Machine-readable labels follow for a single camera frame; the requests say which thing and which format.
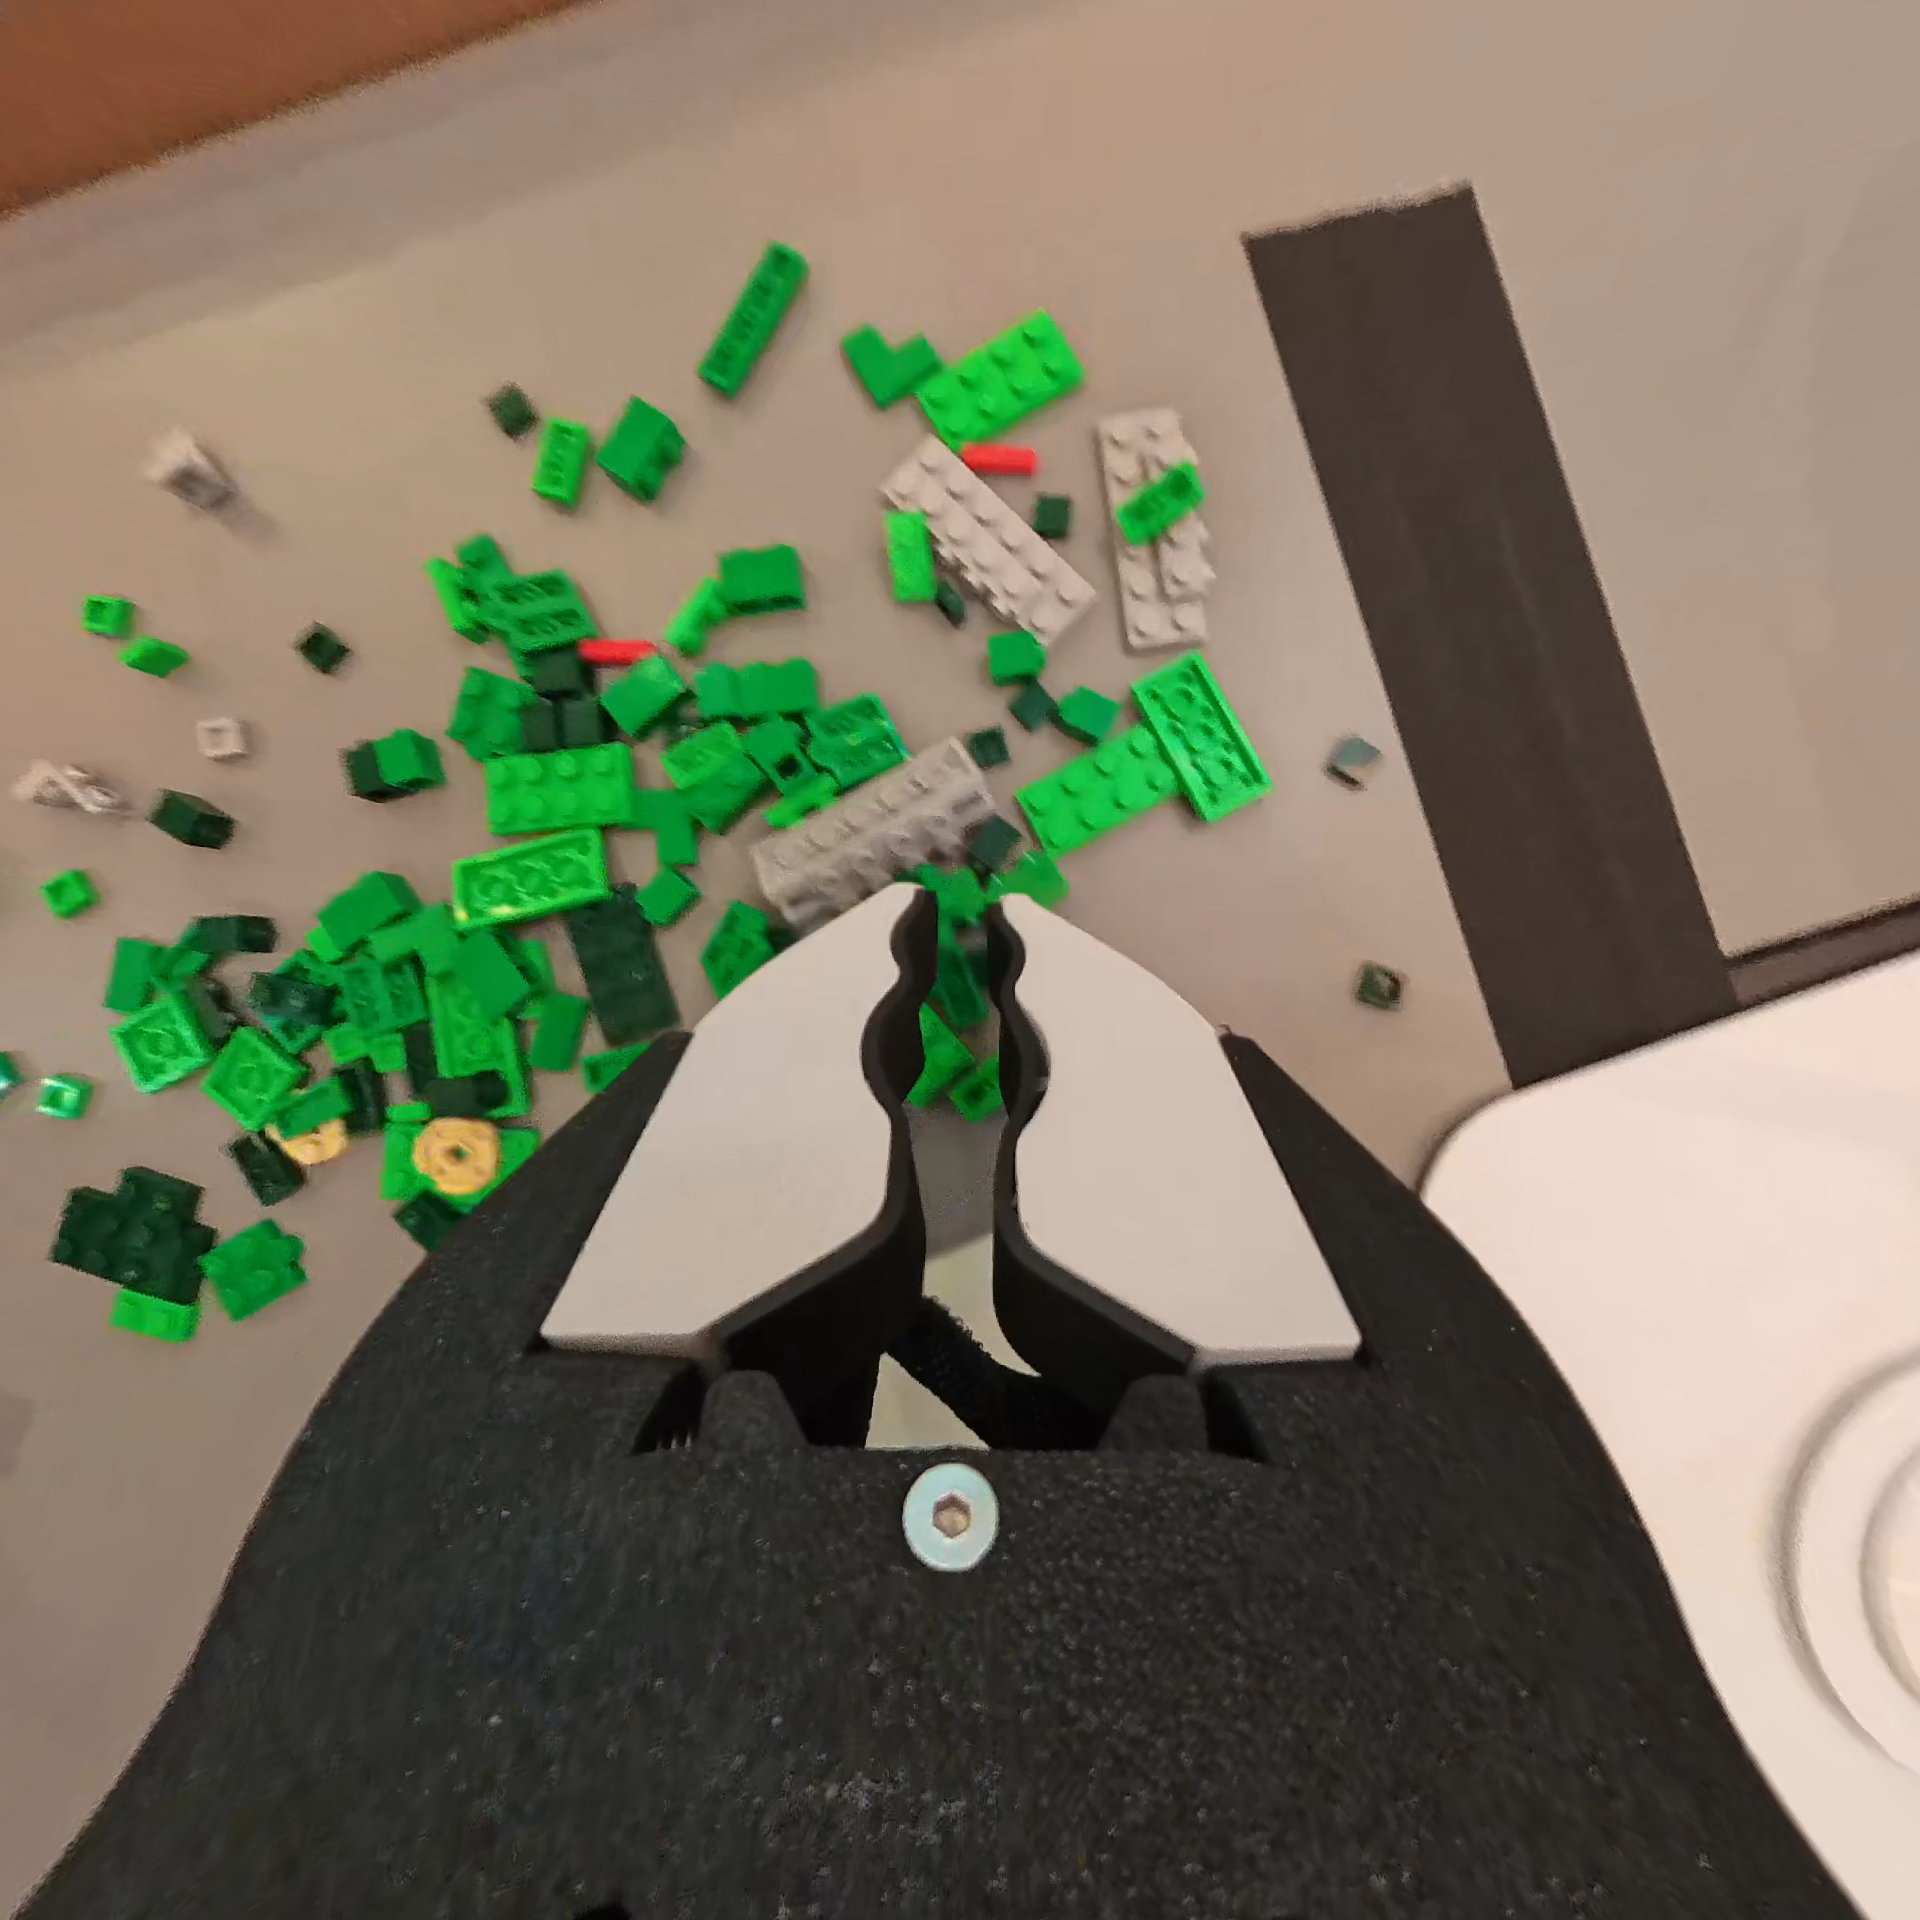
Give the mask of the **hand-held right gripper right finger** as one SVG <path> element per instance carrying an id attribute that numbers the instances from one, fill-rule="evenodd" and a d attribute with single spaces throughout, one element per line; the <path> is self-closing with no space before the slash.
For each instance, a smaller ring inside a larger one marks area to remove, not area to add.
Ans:
<path id="1" fill-rule="evenodd" d="M 1359 1330 L 1239 1074 L 1254 1054 L 1026 895 L 991 910 L 991 1301 L 1085 1412 L 1152 1376 L 1350 1359 Z"/>

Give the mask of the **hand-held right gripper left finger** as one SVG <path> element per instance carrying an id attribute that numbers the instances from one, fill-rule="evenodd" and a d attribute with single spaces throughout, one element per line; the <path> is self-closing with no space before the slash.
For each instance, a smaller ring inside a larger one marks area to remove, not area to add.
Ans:
<path id="1" fill-rule="evenodd" d="M 927 1255 L 906 1125 L 938 911 L 911 879 L 761 967 L 688 1035 L 538 1334 L 766 1373 L 864 1445 Z"/>

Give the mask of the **pile of green bricks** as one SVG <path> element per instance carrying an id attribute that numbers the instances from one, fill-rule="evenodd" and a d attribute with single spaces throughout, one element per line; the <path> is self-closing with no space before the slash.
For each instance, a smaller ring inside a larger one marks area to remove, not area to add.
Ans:
<path id="1" fill-rule="evenodd" d="M 911 400 L 922 436 L 953 453 L 1009 440 L 1085 383 L 1045 308 L 950 362 L 922 336 L 889 342 L 876 326 L 854 326 L 844 357 L 872 407 Z M 1149 542 L 1201 506 L 1205 485 L 1183 467 L 1129 501 L 1120 525 Z M 938 607 L 953 627 L 967 602 L 989 610 L 934 559 L 920 514 L 882 508 L 900 606 Z M 727 624 L 806 607 L 791 544 L 719 554 L 666 619 L 657 655 L 614 669 L 577 655 L 575 642 L 601 634 L 565 570 L 516 571 L 476 535 L 423 576 L 454 634 L 498 640 L 516 667 L 513 678 L 468 669 L 442 730 L 480 768 L 488 846 L 449 859 L 438 901 L 390 870 L 356 875 L 303 944 L 246 978 L 242 1002 L 226 997 L 221 970 L 273 954 L 271 919 L 200 916 L 168 944 L 120 942 L 104 1010 L 133 1092 L 200 1087 L 236 1131 L 231 1152 L 263 1210 L 303 1179 L 269 1125 L 301 1133 L 344 1117 L 349 1139 L 383 1133 L 382 1194 L 426 1251 L 530 1158 L 533 1074 L 573 1068 L 586 1023 L 608 1042 L 590 1060 L 598 1087 L 630 1066 L 671 1068 L 719 1002 L 841 916 L 785 925 L 759 895 L 752 847 L 919 751 L 877 693 L 828 702 L 808 658 L 704 653 Z M 1057 730 L 1077 754 L 1012 788 L 1005 814 L 991 786 L 1001 732 L 956 734 L 994 814 L 965 855 L 897 878 L 938 911 L 906 1108 L 945 1098 L 969 1119 L 1002 1108 L 991 910 L 1026 895 L 1063 914 L 1063 856 L 1165 806 L 1220 824 L 1272 788 L 1193 646 L 1165 648 L 1122 702 L 1089 686 L 1053 700 L 1042 678 L 1060 640 L 1045 646 L 996 622 L 981 658 L 989 683 L 1012 693 L 1022 727 Z M 414 1172 L 415 1131 L 438 1115 L 500 1131 L 500 1178 L 476 1205 L 436 1198 Z"/>

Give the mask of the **thick grey brick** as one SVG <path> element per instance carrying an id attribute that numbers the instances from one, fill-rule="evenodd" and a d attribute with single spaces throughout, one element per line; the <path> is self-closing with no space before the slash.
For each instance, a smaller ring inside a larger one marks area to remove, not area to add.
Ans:
<path id="1" fill-rule="evenodd" d="M 994 814 L 959 735 L 900 762 L 752 847 L 759 895 L 792 930 L 829 920 L 920 864 L 958 859 Z"/>

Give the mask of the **white stand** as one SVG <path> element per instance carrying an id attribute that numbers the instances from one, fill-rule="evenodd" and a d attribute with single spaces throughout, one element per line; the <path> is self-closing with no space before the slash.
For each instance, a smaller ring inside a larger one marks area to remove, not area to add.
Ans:
<path id="1" fill-rule="evenodd" d="M 1918 1916 L 1914 1042 L 1906 956 L 1500 1099 L 1424 1179 L 1862 1916 Z"/>

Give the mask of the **narrow grey brick plate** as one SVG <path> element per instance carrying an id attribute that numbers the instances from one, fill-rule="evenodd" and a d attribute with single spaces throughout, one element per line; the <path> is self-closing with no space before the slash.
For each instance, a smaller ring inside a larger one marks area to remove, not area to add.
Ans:
<path id="1" fill-rule="evenodd" d="M 1095 421 L 1095 459 L 1105 506 L 1120 607 L 1120 640 L 1134 655 L 1205 645 L 1209 594 L 1216 583 L 1210 542 L 1197 508 L 1153 540 L 1135 542 L 1120 512 L 1165 474 L 1194 467 L 1194 451 L 1176 412 L 1142 407 Z"/>

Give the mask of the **black tape strip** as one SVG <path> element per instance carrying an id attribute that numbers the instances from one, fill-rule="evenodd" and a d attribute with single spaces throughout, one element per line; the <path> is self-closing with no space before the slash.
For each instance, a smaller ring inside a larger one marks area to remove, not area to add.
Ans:
<path id="1" fill-rule="evenodd" d="M 1509 1083 L 1728 1016 L 1472 187 L 1242 252 Z"/>

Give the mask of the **wide grey brick plate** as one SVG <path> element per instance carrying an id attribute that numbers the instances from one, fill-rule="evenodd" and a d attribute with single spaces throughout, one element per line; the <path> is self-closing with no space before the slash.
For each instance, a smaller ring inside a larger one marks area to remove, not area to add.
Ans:
<path id="1" fill-rule="evenodd" d="M 927 523 L 937 562 L 1008 628 L 1045 646 L 1093 610 L 1097 590 L 937 436 L 879 483 L 879 501 Z"/>

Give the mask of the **grey table with wooden edge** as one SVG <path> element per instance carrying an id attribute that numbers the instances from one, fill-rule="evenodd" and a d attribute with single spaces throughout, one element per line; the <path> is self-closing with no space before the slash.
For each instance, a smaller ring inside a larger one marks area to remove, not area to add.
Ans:
<path id="1" fill-rule="evenodd" d="M 4 3 L 1 213 L 565 11 L 572 3 Z"/>

